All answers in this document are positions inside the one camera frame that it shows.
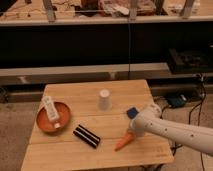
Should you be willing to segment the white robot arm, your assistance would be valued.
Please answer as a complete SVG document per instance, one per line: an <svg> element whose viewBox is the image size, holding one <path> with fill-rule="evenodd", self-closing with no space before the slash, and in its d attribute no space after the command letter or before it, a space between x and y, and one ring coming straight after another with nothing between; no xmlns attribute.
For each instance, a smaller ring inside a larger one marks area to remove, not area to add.
<svg viewBox="0 0 213 171"><path fill-rule="evenodd" d="M150 132L213 156L213 128L163 120L161 114L161 108L150 103L130 121L129 130L136 136Z"/></svg>

